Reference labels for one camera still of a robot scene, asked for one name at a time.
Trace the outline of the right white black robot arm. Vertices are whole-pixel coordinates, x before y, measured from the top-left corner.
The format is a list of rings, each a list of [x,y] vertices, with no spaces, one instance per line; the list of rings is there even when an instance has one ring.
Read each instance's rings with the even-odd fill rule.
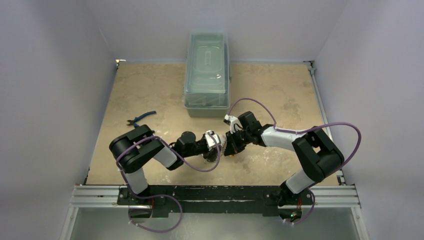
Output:
[[[280,207],[295,204],[302,193],[322,182],[345,161],[344,155],[321,128],[296,131],[261,124],[251,111],[238,117],[227,114],[223,121],[229,125],[225,134],[225,156],[236,155],[249,144],[296,154],[301,169],[280,185],[279,193],[271,194]]]

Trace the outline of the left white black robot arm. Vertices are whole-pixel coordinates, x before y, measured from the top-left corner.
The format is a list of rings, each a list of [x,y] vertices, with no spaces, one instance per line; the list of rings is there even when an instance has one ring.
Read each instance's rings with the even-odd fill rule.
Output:
[[[209,161],[217,161],[223,143],[220,135],[208,130],[200,139],[193,132],[185,131],[174,143],[167,144],[144,124],[116,137],[108,148],[128,187],[130,199],[142,205],[150,195],[150,186],[143,170],[146,163],[156,160],[173,171],[185,164],[188,157],[201,155]]]

